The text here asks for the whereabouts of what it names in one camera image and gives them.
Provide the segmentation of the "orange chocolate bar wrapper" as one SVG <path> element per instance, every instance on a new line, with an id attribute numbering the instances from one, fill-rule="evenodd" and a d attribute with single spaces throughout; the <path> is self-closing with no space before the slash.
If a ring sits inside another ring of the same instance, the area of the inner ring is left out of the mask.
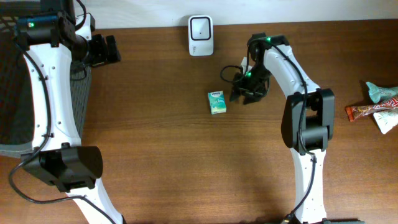
<path id="1" fill-rule="evenodd" d="M 375 112 L 396 109 L 397 108 L 397 96 L 393 96 L 388 100 L 384 100 L 375 105 L 366 105 L 366 106 L 347 106 L 345 107 L 346 114 L 348 115 L 348 119 L 350 122 L 355 121 L 358 118 L 362 118 L 369 114 L 373 114 Z"/>

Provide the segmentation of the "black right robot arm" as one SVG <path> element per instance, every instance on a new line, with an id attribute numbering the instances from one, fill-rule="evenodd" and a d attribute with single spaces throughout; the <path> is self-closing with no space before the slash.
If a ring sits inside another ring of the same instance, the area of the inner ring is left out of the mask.
<path id="1" fill-rule="evenodd" d="M 281 135 L 295 172 L 295 205 L 282 223 L 327 223 L 323 202 L 323 163 L 333 137 L 335 96 L 304 72 L 284 35 L 254 34 L 247 56 L 231 83 L 230 101 L 261 101 L 275 78 L 286 102 Z"/>

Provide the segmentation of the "teal white tissue pack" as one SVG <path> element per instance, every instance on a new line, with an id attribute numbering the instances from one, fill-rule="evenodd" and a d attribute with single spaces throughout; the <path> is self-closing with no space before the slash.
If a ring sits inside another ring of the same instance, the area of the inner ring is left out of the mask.
<path id="1" fill-rule="evenodd" d="M 208 101 L 211 114 L 220 114 L 226 112 L 226 103 L 223 91 L 214 91 L 208 93 Z"/>

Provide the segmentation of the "teal snack packet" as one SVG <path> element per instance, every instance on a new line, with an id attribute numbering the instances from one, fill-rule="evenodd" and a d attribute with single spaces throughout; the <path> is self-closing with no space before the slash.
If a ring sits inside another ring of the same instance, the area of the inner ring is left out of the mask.
<path id="1" fill-rule="evenodd" d="M 379 103 L 397 95 L 397 87 L 384 88 L 371 82 L 366 82 L 366 85 L 369 88 L 368 94 L 373 103 Z"/>

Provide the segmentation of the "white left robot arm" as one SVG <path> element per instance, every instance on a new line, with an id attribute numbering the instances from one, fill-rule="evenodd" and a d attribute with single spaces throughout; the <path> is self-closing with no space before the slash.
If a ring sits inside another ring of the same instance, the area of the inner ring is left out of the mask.
<path id="1" fill-rule="evenodd" d="M 95 33 L 94 17 L 75 14 L 73 1 L 41 1 L 40 12 L 21 16 L 14 43 L 26 62 L 34 107 L 31 148 L 21 155 L 20 168 L 74 201 L 90 223 L 124 223 L 112 204 L 101 176 L 103 158 L 96 146 L 83 146 L 76 127 L 72 78 L 121 60 L 112 35 Z"/>

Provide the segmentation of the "white cream tube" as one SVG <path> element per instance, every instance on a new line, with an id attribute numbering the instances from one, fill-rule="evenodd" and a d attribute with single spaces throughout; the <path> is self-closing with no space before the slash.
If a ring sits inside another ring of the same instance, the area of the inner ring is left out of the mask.
<path id="1" fill-rule="evenodd" d="M 386 134 L 392 128 L 397 126 L 397 109 L 390 109 L 380 112 L 375 112 L 373 117 L 381 131 Z"/>

